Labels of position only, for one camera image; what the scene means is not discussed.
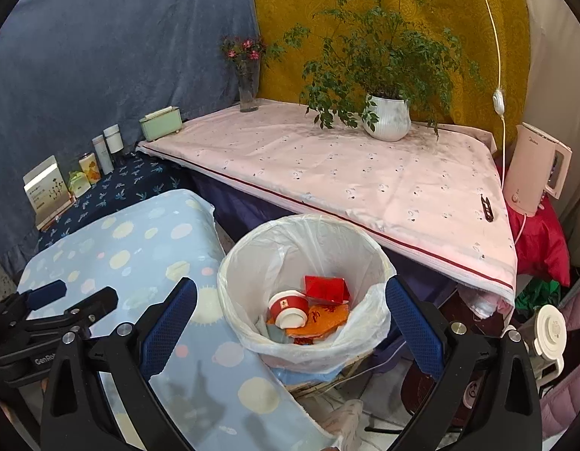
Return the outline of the white round appliance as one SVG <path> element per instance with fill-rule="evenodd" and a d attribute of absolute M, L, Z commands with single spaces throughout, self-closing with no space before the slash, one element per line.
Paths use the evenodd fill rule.
<path fill-rule="evenodd" d="M 536 389 L 548 385 L 563 372 L 567 329 L 565 317 L 556 306 L 546 304 L 540 307 L 519 328 L 507 326 L 502 336 L 524 344 L 536 379 Z"/>

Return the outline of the white cylindrical jar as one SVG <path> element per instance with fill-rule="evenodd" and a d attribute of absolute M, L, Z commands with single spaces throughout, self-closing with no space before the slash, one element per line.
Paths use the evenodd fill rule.
<path fill-rule="evenodd" d="M 103 131 L 103 136 L 106 144 L 108 145 L 108 151 L 111 155 L 115 155 L 124 150 L 124 142 L 121 135 L 120 128 L 117 124 L 107 127 Z"/>

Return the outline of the red cloth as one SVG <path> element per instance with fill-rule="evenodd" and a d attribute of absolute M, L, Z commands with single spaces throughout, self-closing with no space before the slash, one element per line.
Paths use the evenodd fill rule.
<path fill-rule="evenodd" d="M 570 257 L 566 238 L 547 195 L 536 215 L 524 217 L 507 207 L 510 228 L 517 239 L 517 274 L 570 286 Z"/>

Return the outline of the red white paper cup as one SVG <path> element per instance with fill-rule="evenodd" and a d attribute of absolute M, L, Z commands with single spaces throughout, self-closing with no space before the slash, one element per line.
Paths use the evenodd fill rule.
<path fill-rule="evenodd" d="M 308 299 L 297 290 L 285 290 L 271 296 L 267 308 L 270 319 L 282 330 L 302 328 L 308 319 Z"/>

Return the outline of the red packaging piece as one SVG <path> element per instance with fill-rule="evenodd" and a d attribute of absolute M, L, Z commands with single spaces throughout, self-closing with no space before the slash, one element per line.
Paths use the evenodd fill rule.
<path fill-rule="evenodd" d="M 351 295 L 343 278 L 305 276 L 304 290 L 307 298 L 332 306 L 350 303 Z"/>

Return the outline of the green plant white pot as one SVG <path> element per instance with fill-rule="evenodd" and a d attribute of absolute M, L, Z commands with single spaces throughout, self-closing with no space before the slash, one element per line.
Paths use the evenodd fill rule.
<path fill-rule="evenodd" d="M 437 128 L 449 115 L 456 79 L 483 90 L 479 64 L 470 59 L 461 40 L 448 27 L 431 29 L 406 15 L 409 7 L 423 9 L 430 0 L 336 0 L 318 18 L 334 27 L 317 34 L 294 24 L 267 49 L 281 61 L 309 39 L 320 43 L 318 54 L 304 62 L 304 86 L 299 101 L 313 113 L 314 124 L 332 128 L 340 123 L 374 132 L 382 125 L 380 100 L 394 100 Z"/>

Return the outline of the black clip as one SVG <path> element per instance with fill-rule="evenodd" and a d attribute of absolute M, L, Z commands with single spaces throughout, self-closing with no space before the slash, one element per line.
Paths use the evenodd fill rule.
<path fill-rule="evenodd" d="M 486 222 L 492 223 L 494 221 L 494 212 L 492 209 L 492 205 L 490 199 L 485 197 L 483 194 L 480 195 L 480 203 L 482 204 L 483 208 L 483 217 L 485 217 Z"/>

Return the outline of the glass vase pink flowers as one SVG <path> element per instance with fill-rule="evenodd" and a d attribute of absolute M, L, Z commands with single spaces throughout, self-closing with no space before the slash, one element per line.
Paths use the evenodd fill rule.
<path fill-rule="evenodd" d="M 260 38 L 225 37 L 221 41 L 221 52 L 224 58 L 235 68 L 241 112 L 252 112 L 258 109 L 256 103 L 255 79 L 260 60 L 267 48 Z"/>

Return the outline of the white floral card box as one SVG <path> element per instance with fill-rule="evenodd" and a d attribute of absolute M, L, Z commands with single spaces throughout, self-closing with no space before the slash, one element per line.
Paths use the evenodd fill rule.
<path fill-rule="evenodd" d="M 45 229 L 66 209 L 72 207 L 70 193 L 58 168 L 55 156 L 50 156 L 24 175 L 24 191 L 35 212 L 35 227 Z"/>

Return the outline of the white-lined trash bin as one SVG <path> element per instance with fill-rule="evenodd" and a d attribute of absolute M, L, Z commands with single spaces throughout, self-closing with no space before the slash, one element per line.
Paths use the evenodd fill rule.
<path fill-rule="evenodd" d="M 217 290 L 241 344 L 291 384 L 333 377 L 386 338 L 395 274 L 362 229 L 295 215 L 242 237 L 221 262 Z"/>

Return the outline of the orange plastic bag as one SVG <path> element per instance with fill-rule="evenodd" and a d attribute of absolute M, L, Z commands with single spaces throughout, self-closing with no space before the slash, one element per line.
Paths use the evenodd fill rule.
<path fill-rule="evenodd" d="M 347 304 L 341 304 L 341 306 L 309 305 L 305 326 L 284 331 L 291 338 L 321 338 L 347 323 L 349 313 L 350 309 Z"/>

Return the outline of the blue-grey hanging blanket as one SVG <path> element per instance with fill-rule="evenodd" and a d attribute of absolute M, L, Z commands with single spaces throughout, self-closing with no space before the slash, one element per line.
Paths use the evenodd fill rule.
<path fill-rule="evenodd" d="M 118 125 L 126 145 L 142 116 L 184 119 L 231 106 L 225 37 L 253 36 L 253 0 L 20 0 L 0 29 L 0 264 L 34 256 L 35 215 L 23 178 L 55 157 L 71 170 Z"/>

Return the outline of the navy floral cloth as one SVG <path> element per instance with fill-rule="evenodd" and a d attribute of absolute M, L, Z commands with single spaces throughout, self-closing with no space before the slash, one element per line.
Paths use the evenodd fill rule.
<path fill-rule="evenodd" d="M 142 153 L 132 153 L 40 234 L 38 250 L 45 250 L 86 225 L 140 201 L 173 189 L 192 191 L 194 186 L 191 175 L 183 172 L 181 166 Z"/>

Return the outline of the pink table cloth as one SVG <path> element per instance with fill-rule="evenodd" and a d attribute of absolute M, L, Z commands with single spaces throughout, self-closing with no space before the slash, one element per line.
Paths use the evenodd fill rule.
<path fill-rule="evenodd" d="M 264 100 L 253 112 L 234 106 L 189 120 L 138 148 L 290 212 L 349 221 L 505 307 L 516 296 L 517 257 L 490 142 L 483 130 L 420 124 L 383 142 L 360 128 L 322 129 L 305 107 Z"/>

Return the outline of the small green wrapped box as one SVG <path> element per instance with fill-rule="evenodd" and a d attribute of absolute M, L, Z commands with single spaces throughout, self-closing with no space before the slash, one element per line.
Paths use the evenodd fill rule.
<path fill-rule="evenodd" d="M 69 190 L 75 198 L 81 198 L 91 189 L 91 183 L 82 171 L 74 171 L 69 176 Z"/>

